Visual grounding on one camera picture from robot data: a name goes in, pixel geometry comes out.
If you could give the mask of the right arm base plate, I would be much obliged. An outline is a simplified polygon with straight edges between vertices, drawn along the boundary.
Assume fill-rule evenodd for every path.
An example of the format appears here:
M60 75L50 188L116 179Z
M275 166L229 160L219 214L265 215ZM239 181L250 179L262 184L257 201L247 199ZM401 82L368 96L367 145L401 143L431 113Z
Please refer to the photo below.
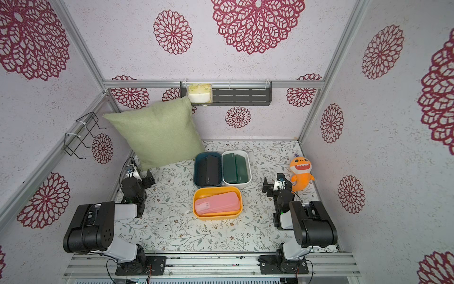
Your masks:
M260 255L258 257L262 275L277 274L308 274L309 268L305 259L287 260L276 255Z

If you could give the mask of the green pencil case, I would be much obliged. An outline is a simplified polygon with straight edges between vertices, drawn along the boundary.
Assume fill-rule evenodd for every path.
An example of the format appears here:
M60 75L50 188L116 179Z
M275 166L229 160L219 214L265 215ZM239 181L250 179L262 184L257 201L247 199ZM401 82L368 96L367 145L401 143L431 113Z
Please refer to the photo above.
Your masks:
M249 181L247 160L241 155L235 155L236 183L247 183Z
M244 168L244 158L239 155L234 155L234 176L230 178L230 183L244 183L247 179L247 172Z
M234 176L234 153L223 155L223 178L226 183L230 183L230 178Z

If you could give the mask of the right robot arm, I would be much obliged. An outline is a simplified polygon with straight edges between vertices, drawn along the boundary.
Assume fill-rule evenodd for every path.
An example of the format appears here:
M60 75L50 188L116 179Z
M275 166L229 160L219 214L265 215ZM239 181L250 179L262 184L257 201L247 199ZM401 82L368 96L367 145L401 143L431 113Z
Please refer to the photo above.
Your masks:
M314 247L334 246L338 241L337 230L320 201L304 203L293 192L293 183L278 173L273 184L264 179L262 192L273 199L274 227L292 231L294 237L282 243L276 251L278 265L296 265Z

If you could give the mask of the black pencil case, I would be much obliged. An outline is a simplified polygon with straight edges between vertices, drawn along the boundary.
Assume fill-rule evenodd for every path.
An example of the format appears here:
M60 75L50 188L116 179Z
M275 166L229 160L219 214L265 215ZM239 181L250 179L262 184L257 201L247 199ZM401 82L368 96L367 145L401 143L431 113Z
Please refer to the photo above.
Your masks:
M207 186L215 186L219 183L218 158L213 155L209 155L207 158L208 158Z
M209 155L207 158L207 184L217 186L221 183L220 178L220 158L214 155Z
M208 158L204 157L200 160L197 167L197 184L199 186L207 185L208 175Z

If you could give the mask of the black pencil case front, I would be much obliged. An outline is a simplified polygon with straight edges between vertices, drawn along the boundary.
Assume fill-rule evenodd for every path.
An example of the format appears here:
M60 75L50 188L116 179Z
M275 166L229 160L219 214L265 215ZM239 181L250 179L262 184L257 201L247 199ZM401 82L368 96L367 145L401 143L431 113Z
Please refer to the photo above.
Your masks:
M217 186L221 183L220 178L220 158L214 155L209 155L207 158L207 184Z

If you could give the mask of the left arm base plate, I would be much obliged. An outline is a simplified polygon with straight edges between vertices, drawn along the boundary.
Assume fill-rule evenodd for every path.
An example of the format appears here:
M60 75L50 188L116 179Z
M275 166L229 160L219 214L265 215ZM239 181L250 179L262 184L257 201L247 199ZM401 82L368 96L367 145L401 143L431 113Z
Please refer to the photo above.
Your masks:
M116 276L163 276L167 258L165 256L146 256L145 259L133 260L117 265Z

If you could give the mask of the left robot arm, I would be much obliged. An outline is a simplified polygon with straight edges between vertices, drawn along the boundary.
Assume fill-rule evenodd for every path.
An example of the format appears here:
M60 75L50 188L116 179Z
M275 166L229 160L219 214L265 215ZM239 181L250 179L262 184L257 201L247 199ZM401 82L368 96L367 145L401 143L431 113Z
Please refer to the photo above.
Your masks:
M144 177L132 174L121 182L122 202L78 206L63 238L65 252L106 256L129 270L146 267L143 247L115 236L115 222L141 218L147 200L146 189L155 183L150 171Z

